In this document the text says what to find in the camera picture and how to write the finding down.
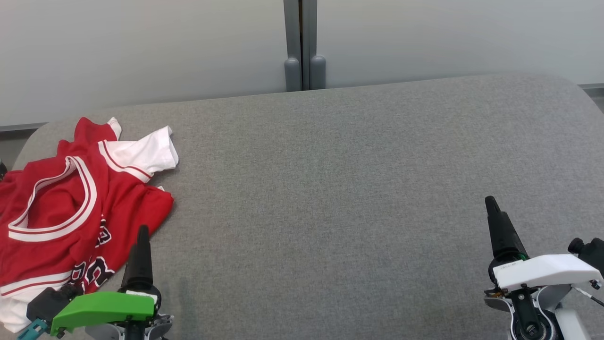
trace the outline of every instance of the jersey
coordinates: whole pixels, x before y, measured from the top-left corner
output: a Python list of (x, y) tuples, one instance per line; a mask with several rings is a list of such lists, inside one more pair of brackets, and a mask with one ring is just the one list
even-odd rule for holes
[(118, 141), (113, 118), (82, 118), (74, 141), (57, 155), (10, 171), (0, 182), (0, 321), (26, 327), (27, 304), (47, 287), (96, 291), (127, 260), (138, 227), (153, 233), (173, 198), (147, 185), (173, 169), (178, 154), (169, 126), (138, 141)]

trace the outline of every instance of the gray fabric surface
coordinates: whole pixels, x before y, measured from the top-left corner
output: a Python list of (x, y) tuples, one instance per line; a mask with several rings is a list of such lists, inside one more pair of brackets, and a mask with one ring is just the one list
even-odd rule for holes
[[(484, 197), (510, 214), (530, 255), (604, 237), (604, 116), (556, 77), (460, 77), (88, 117), (112, 116), (125, 140), (174, 130), (181, 162), (151, 182), (176, 199), (152, 239), (162, 309), (176, 315), (170, 339), (505, 339), (508, 316), (482, 300), (492, 287)], [(16, 168), (53, 155), (76, 121), (38, 130)], [(601, 307), (576, 293), (565, 301), (604, 339)]]

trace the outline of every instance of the black lettering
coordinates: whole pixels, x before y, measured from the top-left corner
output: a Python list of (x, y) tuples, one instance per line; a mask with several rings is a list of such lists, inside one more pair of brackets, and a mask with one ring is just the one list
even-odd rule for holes
[(97, 245), (94, 247), (98, 248), (101, 244), (105, 244), (105, 243), (109, 242), (110, 240), (111, 240), (111, 233), (109, 232), (109, 230), (107, 229), (106, 226), (102, 225), (101, 231), (98, 234)]
[(105, 259), (101, 256), (88, 266), (86, 271), (86, 282), (93, 283), (100, 287), (105, 281), (107, 281), (115, 272), (107, 268)]
[(67, 282), (68, 284), (75, 284), (80, 281), (84, 277), (84, 273), (86, 271), (86, 263), (82, 262), (74, 267), (74, 270), (71, 272), (71, 279)]

